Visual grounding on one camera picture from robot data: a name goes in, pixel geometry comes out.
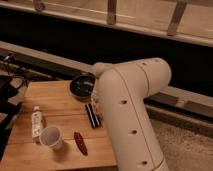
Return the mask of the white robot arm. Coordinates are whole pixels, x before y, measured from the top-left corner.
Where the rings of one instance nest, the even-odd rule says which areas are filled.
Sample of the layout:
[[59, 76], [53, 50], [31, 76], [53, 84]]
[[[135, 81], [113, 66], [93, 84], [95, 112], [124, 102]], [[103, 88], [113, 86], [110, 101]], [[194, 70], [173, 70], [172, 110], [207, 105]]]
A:
[[119, 171], [169, 171], [144, 99], [168, 86], [171, 69], [161, 58], [118, 64], [98, 62], [92, 98], [99, 105]]

